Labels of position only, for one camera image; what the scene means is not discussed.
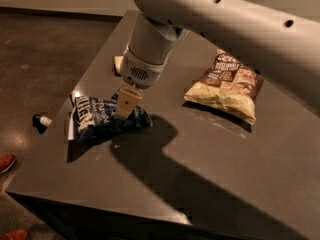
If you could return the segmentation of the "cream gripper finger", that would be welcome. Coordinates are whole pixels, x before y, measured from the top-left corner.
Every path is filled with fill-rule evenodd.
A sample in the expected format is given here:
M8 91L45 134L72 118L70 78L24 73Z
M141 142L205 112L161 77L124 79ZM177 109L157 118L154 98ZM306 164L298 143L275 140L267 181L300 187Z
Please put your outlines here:
M122 87L118 92L114 117L120 120L126 120L141 99L142 96L138 90L130 86Z

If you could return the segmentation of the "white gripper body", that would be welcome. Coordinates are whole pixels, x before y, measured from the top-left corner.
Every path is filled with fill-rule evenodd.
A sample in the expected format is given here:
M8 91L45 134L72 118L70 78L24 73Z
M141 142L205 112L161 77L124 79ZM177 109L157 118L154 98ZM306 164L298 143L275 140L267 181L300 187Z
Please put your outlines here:
M120 66L123 80L140 89L153 86L166 67L172 50L186 34L182 28L161 24L139 14Z

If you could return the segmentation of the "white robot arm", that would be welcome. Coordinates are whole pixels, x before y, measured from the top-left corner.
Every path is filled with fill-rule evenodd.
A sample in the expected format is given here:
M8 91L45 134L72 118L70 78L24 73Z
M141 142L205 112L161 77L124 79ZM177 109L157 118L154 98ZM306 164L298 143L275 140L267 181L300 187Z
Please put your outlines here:
M140 14L120 66L127 84L154 85L171 50L192 31L320 113L319 22L243 0L134 2Z

